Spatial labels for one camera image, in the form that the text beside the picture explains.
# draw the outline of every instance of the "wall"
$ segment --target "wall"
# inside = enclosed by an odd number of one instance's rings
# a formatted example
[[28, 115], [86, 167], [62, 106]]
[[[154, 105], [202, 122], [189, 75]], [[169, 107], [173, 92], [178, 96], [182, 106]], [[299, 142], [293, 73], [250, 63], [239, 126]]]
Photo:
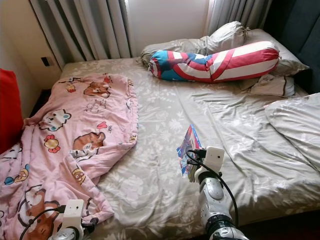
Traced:
[[209, 0], [127, 0], [135, 56], [149, 44], [201, 38]]
[[[0, 22], [41, 89], [50, 89], [61, 70], [38, 24], [29, 0], [2, 0]], [[41, 57], [50, 57], [53, 66], [44, 66]]]
[[22, 116], [28, 117], [40, 96], [41, 89], [2, 27], [0, 27], [0, 67], [14, 71], [20, 91]]

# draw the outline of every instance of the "comic book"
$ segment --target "comic book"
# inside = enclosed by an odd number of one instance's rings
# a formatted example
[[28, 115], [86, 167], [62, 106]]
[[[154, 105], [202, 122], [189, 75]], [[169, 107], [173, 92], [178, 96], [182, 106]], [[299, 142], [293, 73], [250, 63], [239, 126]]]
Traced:
[[178, 153], [178, 158], [180, 161], [180, 167], [183, 177], [188, 177], [191, 183], [195, 182], [195, 172], [198, 169], [198, 166], [187, 164], [189, 157], [187, 156], [188, 150], [200, 149], [201, 144], [196, 132], [196, 129], [193, 124], [191, 124], [184, 136], [184, 140], [176, 151]]

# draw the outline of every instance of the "curtain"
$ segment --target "curtain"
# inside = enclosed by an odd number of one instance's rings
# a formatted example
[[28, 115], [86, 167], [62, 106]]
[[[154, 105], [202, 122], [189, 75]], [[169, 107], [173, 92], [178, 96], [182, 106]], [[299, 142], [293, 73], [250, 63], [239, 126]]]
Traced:
[[130, 58], [124, 0], [30, 0], [62, 69], [70, 62]]
[[250, 29], [262, 28], [272, 0], [209, 0], [203, 35], [211, 35], [222, 25], [239, 21]]

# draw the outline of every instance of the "striped pillow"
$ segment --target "striped pillow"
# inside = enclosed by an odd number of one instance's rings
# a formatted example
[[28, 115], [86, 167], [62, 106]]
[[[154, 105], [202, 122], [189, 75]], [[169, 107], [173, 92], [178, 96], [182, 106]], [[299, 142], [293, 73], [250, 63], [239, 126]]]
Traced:
[[265, 75], [279, 62], [279, 50], [270, 41], [259, 41], [208, 56], [157, 51], [149, 70], [164, 80], [220, 83]]

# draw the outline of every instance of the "dark headboard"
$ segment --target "dark headboard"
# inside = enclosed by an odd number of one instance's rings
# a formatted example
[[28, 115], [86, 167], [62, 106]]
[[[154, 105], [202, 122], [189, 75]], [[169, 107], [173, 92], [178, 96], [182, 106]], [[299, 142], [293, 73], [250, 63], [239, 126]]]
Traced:
[[264, 30], [311, 70], [296, 82], [308, 93], [320, 93], [320, 0], [273, 0]]

